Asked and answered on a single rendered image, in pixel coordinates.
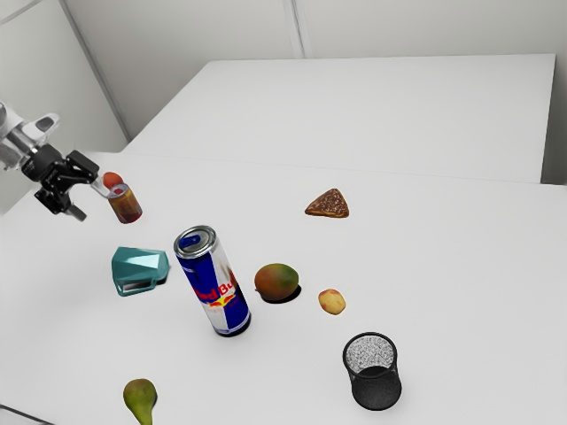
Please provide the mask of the brown jar with red lid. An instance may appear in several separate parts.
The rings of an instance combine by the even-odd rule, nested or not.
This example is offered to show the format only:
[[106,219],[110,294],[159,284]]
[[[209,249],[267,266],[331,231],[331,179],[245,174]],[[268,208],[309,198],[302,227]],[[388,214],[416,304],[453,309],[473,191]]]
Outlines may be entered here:
[[122,224],[133,223],[143,214],[134,192],[126,183],[118,183],[110,189],[108,202]]

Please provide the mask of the blue and silver drink can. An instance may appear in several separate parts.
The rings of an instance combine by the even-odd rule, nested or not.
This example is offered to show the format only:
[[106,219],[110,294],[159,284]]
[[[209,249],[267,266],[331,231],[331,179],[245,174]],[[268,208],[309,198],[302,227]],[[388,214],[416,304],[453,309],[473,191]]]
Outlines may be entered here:
[[174,251],[214,331],[221,336],[244,332],[251,311],[215,230],[205,225],[184,230]]

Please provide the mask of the brown triangular pastry slice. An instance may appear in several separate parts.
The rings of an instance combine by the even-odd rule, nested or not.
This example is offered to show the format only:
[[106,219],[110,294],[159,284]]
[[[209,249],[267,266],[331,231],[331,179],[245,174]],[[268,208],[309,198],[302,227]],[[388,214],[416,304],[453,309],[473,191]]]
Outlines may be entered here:
[[338,189],[333,188],[313,200],[305,209],[305,214],[342,219],[347,218],[350,215],[350,211],[342,193]]

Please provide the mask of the teal faceted mug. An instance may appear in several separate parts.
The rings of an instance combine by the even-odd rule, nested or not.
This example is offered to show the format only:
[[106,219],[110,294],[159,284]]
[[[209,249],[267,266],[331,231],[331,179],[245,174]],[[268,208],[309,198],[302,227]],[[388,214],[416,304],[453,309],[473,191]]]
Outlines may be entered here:
[[113,254],[112,277],[121,297],[153,290],[168,277],[169,261],[164,251],[119,247]]

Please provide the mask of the red-green mango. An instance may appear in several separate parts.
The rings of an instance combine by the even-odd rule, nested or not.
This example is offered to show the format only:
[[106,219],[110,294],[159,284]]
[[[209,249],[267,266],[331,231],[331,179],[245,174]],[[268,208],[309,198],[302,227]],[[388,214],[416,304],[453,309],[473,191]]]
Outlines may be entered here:
[[290,266],[281,263],[268,264],[254,276],[255,289],[269,301],[289,297],[299,286],[299,274]]

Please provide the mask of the small yellow-red peach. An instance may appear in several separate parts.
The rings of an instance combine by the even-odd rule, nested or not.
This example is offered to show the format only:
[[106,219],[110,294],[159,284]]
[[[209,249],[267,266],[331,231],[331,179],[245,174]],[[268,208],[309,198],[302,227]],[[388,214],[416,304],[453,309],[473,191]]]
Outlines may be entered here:
[[329,314],[338,315],[346,308],[346,302],[342,294],[335,289],[326,289],[319,293],[318,302],[320,307]]

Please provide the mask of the green pear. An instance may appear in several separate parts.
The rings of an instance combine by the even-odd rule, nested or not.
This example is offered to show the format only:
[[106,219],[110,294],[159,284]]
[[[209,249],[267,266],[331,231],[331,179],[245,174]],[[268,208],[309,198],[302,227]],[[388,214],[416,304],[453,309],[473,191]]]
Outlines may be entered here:
[[140,425],[153,425],[152,409],[158,394],[154,384],[145,378],[132,380],[123,390],[123,400]]

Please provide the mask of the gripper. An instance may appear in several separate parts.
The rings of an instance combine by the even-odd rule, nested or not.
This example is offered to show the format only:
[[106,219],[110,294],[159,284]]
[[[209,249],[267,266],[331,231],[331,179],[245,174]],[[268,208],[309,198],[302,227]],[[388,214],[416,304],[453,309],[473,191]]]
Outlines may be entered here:
[[88,184],[100,196],[109,196],[99,165],[79,151],[71,151],[64,161],[58,150],[44,145],[24,164],[21,171],[32,182],[41,185],[35,198],[51,213],[65,213],[79,222],[84,222],[87,214],[71,202],[69,190],[75,183]]

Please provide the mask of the black mesh pen holder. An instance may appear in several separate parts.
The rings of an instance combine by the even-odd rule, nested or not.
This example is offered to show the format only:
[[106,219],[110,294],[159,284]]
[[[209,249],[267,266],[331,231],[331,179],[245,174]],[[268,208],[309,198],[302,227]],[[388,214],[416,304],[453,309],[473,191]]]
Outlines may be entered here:
[[384,411],[400,399],[402,384],[394,342],[377,332],[351,338],[342,352],[353,399],[370,411]]

